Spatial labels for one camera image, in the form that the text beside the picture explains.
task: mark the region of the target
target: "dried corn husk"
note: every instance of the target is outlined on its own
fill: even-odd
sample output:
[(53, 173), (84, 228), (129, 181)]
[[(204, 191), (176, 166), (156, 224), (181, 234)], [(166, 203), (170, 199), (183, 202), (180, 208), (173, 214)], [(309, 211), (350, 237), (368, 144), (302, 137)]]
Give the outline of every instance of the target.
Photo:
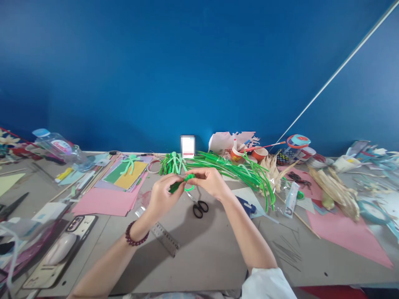
[(261, 160), (260, 166), (269, 170), (269, 172), (265, 172), (265, 175), (270, 182), (270, 187), (273, 190), (274, 188), (276, 188), (276, 192), (280, 192), (282, 178), (291, 170), (291, 168), (293, 168), (298, 163), (298, 161), (288, 166), (282, 172), (278, 171), (276, 162), (276, 155), (267, 155), (264, 159)]
[(339, 204), (344, 215), (351, 218), (353, 221), (358, 221), (360, 218), (360, 211), (356, 203), (357, 192), (347, 188), (334, 170), (329, 169), (329, 172), (331, 176), (326, 175), (323, 170), (316, 171), (314, 168), (309, 167), (310, 176), (325, 193)]

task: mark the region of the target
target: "black scissors handle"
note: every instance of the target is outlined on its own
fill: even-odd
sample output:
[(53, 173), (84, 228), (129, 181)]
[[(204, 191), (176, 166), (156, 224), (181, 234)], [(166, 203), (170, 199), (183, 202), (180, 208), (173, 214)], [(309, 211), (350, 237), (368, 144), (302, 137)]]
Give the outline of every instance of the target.
[(204, 213), (208, 213), (209, 207), (205, 201), (197, 201), (197, 204), (192, 206), (192, 211), (194, 212), (194, 216), (198, 219), (201, 219)]

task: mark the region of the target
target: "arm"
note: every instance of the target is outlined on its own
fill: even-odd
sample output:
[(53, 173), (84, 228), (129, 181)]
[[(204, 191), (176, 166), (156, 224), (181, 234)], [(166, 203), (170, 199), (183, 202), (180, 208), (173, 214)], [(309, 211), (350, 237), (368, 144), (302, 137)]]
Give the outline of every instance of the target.
[(190, 179), (188, 184), (204, 188), (223, 204), (249, 272), (251, 273), (252, 268), (277, 268), (276, 259), (269, 245), (220, 173), (215, 168), (198, 168), (187, 172), (191, 173), (195, 174), (196, 178)]
[[(168, 174), (154, 184), (148, 209), (130, 230), (132, 240), (140, 241), (143, 239), (150, 228), (178, 201), (184, 191), (185, 182), (181, 183), (174, 194), (168, 192), (170, 185), (177, 181), (183, 181), (183, 178), (175, 174)], [(137, 249), (138, 246), (133, 247), (126, 242), (123, 234), (86, 273), (72, 293), (69, 294), (68, 299), (107, 298)]]

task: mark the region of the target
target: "purple paper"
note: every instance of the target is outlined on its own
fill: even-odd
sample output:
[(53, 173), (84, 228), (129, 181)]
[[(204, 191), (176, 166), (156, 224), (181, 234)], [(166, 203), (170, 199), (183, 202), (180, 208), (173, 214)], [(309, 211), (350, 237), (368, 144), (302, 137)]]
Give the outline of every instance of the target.
[[(144, 163), (150, 163), (151, 160), (153, 159), (153, 156), (148, 156), (148, 157), (140, 157), (140, 161)], [(114, 165), (108, 170), (108, 172), (103, 176), (105, 178), (107, 175), (109, 175), (115, 168), (117, 168), (120, 164), (122, 163), (122, 159), (119, 159), (119, 161), (116, 161)], [(132, 192), (134, 190), (134, 187), (136, 186), (136, 182), (144, 175), (145, 173), (142, 173), (137, 180), (132, 184), (133, 187), (130, 187), (126, 192)], [(101, 188), (101, 189), (109, 189), (109, 190), (115, 190), (115, 191), (125, 191), (124, 188), (119, 187), (117, 185), (108, 183), (106, 181), (103, 181), (102, 179), (99, 180), (95, 185), (95, 188)]]

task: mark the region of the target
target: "person's left hand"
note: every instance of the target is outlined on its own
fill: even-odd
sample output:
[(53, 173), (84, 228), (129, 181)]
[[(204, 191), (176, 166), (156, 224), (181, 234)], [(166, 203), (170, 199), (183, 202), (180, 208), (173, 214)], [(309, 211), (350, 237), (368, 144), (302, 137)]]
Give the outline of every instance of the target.
[[(170, 185), (178, 181), (182, 181), (179, 188), (174, 194), (169, 193)], [(153, 220), (156, 220), (155, 222), (177, 203), (184, 192), (185, 185), (186, 182), (184, 179), (173, 173), (165, 175), (154, 184), (147, 212), (151, 215)]]

